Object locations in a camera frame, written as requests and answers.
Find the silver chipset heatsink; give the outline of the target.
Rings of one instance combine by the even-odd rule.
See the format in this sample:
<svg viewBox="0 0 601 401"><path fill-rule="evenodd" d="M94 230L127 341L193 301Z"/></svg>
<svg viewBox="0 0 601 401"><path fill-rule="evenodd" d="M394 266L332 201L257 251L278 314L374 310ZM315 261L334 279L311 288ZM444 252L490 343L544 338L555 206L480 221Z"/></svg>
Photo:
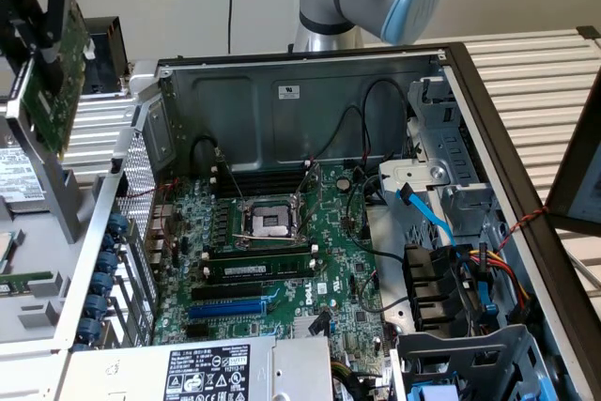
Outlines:
<svg viewBox="0 0 601 401"><path fill-rule="evenodd" d="M297 316L292 326L293 338L309 338L330 335L330 321L323 315L319 316Z"/></svg>

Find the green graphics card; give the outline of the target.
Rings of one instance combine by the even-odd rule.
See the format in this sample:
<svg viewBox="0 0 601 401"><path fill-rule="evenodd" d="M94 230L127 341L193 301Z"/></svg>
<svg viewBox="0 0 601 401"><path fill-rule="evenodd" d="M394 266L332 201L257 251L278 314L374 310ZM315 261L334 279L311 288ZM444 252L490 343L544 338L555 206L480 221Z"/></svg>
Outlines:
<svg viewBox="0 0 601 401"><path fill-rule="evenodd" d="M33 57L23 63L5 113L13 131L53 154L64 153L85 84L86 53L92 46L82 11L77 1L71 0L55 60L62 71L60 87L55 94L51 92Z"/></svg>

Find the grey parts rack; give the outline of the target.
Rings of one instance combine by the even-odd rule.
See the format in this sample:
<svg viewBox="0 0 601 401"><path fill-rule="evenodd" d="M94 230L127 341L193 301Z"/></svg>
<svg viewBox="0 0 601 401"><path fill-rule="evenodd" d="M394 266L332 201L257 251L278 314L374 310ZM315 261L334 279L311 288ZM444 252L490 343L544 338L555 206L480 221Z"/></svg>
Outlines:
<svg viewBox="0 0 601 401"><path fill-rule="evenodd" d="M29 294L0 297L0 359L70 346L106 224L95 209L111 206L93 188L108 174L121 132L93 125L106 117L77 114L62 158L29 147L8 124L34 167L45 208L13 212L0 197L0 232L24 232L5 274L51 271L53 278L34 282Z"/></svg>

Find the metal socket cover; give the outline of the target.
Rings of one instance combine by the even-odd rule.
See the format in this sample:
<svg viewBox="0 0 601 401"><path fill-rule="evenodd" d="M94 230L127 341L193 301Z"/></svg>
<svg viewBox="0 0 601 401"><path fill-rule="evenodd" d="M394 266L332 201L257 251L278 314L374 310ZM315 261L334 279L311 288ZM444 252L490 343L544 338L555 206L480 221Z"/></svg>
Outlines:
<svg viewBox="0 0 601 401"><path fill-rule="evenodd" d="M316 192L316 199L312 204L309 204L306 198L302 196L307 196L312 192ZM292 198L297 204L298 213L301 213L301 207L305 206L305 213L301 216L296 229L297 235L299 236L310 223L310 220L316 213L317 208L320 206L323 199L322 173L321 164L319 162L310 162L310 165L305 172L305 176L297 187L297 190L292 194Z"/></svg>

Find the CPU socket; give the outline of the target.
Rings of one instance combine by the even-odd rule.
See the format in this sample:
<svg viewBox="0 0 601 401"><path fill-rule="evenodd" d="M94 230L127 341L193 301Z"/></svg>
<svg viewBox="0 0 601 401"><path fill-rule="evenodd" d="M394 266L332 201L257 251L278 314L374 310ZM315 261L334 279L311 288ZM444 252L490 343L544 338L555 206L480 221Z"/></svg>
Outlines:
<svg viewBox="0 0 601 401"><path fill-rule="evenodd" d="M232 234L248 234L256 237L292 237L297 236L297 225L301 219L298 207L292 195L256 197L236 205L236 220L232 225ZM233 238L237 248L246 246L294 245L303 242L259 241Z"/></svg>

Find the dark framed panel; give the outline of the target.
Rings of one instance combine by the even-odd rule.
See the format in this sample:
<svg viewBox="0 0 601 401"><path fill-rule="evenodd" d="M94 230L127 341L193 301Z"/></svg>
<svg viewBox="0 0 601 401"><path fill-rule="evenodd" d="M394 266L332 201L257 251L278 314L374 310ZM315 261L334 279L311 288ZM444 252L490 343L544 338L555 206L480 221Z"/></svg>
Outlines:
<svg viewBox="0 0 601 401"><path fill-rule="evenodd" d="M545 206L554 227L601 238L601 69L594 79Z"/></svg>

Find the grey power supply with label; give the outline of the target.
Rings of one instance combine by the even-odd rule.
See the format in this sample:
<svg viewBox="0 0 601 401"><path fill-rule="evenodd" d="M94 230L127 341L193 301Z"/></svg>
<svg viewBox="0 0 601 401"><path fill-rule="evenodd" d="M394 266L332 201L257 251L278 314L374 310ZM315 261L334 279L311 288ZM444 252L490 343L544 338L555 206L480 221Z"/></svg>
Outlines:
<svg viewBox="0 0 601 401"><path fill-rule="evenodd" d="M72 355L58 401L333 401L324 337L273 336Z"/></svg>

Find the silver hard disk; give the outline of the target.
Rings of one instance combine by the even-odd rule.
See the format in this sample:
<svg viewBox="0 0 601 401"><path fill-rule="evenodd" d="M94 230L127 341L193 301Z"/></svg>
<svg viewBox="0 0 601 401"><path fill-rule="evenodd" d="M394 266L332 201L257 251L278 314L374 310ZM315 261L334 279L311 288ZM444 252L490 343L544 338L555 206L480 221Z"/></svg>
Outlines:
<svg viewBox="0 0 601 401"><path fill-rule="evenodd" d="M0 56L0 197L13 212L45 208L43 190L34 167L12 135L5 119L15 75Z"/></svg>

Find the thin metal locking lever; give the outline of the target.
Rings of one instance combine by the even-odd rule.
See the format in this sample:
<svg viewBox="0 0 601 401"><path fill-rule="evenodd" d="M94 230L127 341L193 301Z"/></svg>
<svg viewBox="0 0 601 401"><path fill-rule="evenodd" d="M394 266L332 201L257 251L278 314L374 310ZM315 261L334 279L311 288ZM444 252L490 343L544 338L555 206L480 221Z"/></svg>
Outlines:
<svg viewBox="0 0 601 401"><path fill-rule="evenodd" d="M291 241L291 242L303 242L305 241L305 237L304 236L292 236L292 237L274 237L274 236L265 236L265 237L256 237L256 236L252 236L252 235L248 235L248 234L232 234L233 238L236 239L244 239L244 240L259 240L259 241L267 241L267 240L272 240L272 241Z"/></svg>
<svg viewBox="0 0 601 401"><path fill-rule="evenodd" d="M245 198L243 196L243 193L242 193L242 191L241 191L241 189L240 189L240 187L239 187L239 185L238 185L238 183L237 183L237 181L235 179L235 176L234 176L234 174L233 174L233 172L232 172L232 170L230 168L230 165L227 162L227 159L226 159L223 151L219 147L215 148L215 155L216 155L216 160L218 162L220 162L224 166L227 174L229 175L229 177L230 177L230 179L231 179L231 181L232 181L232 183L233 183L233 185L234 185L234 187L236 189L237 194L239 195L240 200L242 202L245 202Z"/></svg>

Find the blue expansion slot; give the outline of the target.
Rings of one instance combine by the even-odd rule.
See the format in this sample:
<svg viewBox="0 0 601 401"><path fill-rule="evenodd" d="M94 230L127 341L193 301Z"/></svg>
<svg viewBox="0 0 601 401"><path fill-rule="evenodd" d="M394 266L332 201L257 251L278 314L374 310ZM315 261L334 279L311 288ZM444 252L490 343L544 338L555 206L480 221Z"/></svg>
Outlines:
<svg viewBox="0 0 601 401"><path fill-rule="evenodd" d="M188 310L188 319L205 319L226 316L263 316L267 313L265 300L241 300L195 305Z"/></svg>

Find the green RAM stick with label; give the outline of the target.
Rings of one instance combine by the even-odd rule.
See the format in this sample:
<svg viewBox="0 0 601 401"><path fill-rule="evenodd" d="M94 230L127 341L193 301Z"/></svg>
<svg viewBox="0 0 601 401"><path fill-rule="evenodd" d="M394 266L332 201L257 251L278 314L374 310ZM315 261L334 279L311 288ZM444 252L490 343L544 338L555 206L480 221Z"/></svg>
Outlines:
<svg viewBox="0 0 601 401"><path fill-rule="evenodd" d="M318 259L309 254L258 256L211 260L201 265L200 275L210 284L240 284L311 278Z"/></svg>

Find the black RAM slot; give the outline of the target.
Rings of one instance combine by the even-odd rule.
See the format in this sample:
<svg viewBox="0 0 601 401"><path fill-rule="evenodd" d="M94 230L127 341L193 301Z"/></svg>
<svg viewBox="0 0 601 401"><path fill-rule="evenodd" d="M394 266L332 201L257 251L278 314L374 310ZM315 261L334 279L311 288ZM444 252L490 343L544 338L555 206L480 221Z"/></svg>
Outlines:
<svg viewBox="0 0 601 401"><path fill-rule="evenodd" d="M260 184L242 184L239 185L244 197L260 196L260 195L276 195L290 194L297 190L300 185L296 182L292 184L275 182L275 183L260 183ZM216 182L209 185L213 192L220 198L239 197L232 182L228 179L216 178Z"/></svg>
<svg viewBox="0 0 601 401"><path fill-rule="evenodd" d="M294 245L266 245L246 246L237 248L234 246L222 246L209 248L202 251L202 261L218 261L227 259L245 259L255 257L275 257L282 255L312 254L315 245L311 242Z"/></svg>
<svg viewBox="0 0 601 401"><path fill-rule="evenodd" d="M284 170L269 170L269 171L242 171L233 172L238 185L242 184L260 184L260 183L275 183L283 182L292 184L296 182L299 184L304 176L306 170L301 168L287 168ZM210 168L210 173L213 177L221 177L223 179L231 179L227 174L224 166L221 163L215 163Z"/></svg>

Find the green motherboard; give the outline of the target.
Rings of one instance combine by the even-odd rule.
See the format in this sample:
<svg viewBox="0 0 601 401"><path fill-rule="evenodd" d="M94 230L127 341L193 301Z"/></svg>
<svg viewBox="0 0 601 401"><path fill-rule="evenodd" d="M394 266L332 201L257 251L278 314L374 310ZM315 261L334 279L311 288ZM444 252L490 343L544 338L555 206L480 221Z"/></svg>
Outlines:
<svg viewBox="0 0 601 401"><path fill-rule="evenodd" d="M349 169L321 167L323 199L303 234L315 245L318 259L313 277L260 283L261 298L192 301L191 289L208 283L201 275L200 254L209 248L234 246L231 236L239 197L220 198L209 187L217 177L183 178L159 195L149 230L160 263L155 275L160 303L151 341L175 345L208 340L273 336L292 337L297 316L323 315L330 321L331 357L347 371L362 377L381 376L393 343L384 319L375 258L368 253L370 229L362 203L362 189ZM352 186L340 193L336 179L347 177ZM188 319L190 307L229 301L267 302L263 316L226 316ZM210 335L188 339L188 324L205 323Z"/></svg>

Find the grey metal drive cage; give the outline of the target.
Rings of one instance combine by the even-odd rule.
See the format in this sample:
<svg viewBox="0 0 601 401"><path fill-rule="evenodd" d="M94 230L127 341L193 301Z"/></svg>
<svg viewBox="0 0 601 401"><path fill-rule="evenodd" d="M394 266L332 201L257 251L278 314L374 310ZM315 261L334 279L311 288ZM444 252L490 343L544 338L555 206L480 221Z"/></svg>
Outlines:
<svg viewBox="0 0 601 401"><path fill-rule="evenodd" d="M470 337L401 335L391 359L390 401L560 401L523 325Z"/></svg>

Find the open grey PC case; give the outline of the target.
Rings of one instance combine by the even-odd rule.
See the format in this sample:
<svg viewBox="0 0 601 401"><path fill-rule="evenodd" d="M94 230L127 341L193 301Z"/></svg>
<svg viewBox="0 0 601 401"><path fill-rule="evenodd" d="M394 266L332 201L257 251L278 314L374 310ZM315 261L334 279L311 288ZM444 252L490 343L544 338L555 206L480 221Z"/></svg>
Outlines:
<svg viewBox="0 0 601 401"><path fill-rule="evenodd" d="M523 325L560 401L601 401L601 238L553 226L545 206L594 79L601 47L575 33L326 54L173 59L153 65L101 189L109 209L66 364L72 355L155 345L159 311L149 235L160 194L212 177L219 147L232 172L341 165L360 184L393 343L381 376L330 354L333 401L390 401L397 338L417 332L393 242L379 166L408 155L408 89L446 80L497 196L499 242L469 243L455 273L470 336ZM298 100L279 100L298 85Z"/></svg>

